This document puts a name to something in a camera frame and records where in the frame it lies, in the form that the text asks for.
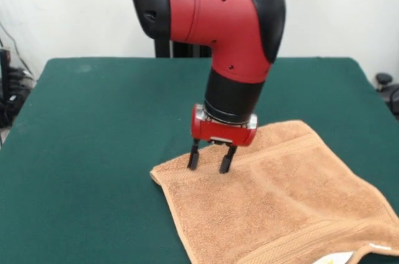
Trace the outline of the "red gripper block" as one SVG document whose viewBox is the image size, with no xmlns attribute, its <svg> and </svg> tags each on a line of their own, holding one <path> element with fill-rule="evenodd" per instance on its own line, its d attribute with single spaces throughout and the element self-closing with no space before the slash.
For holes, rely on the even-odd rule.
<svg viewBox="0 0 399 264">
<path fill-rule="evenodd" d="M 225 124 L 213 119 L 201 104 L 195 104 L 191 116 L 191 136 L 194 138 L 191 147 L 188 168 L 195 170 L 199 161 L 200 140 L 206 142 L 222 142 L 231 144 L 227 154 L 223 157 L 219 172 L 226 174 L 229 172 L 233 157 L 237 151 L 237 146 L 247 147 L 255 138 L 258 128 L 258 117 L 251 114 L 249 121 L 244 124 L 232 125 Z"/>
</svg>

